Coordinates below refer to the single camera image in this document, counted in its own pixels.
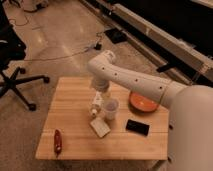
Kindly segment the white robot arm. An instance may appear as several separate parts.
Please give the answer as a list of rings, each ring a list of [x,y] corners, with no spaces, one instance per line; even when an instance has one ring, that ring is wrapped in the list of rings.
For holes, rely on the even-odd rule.
[[[115,60],[105,50],[88,62],[92,86],[105,92],[114,82],[169,110],[167,171],[213,171],[213,87],[124,69]]]

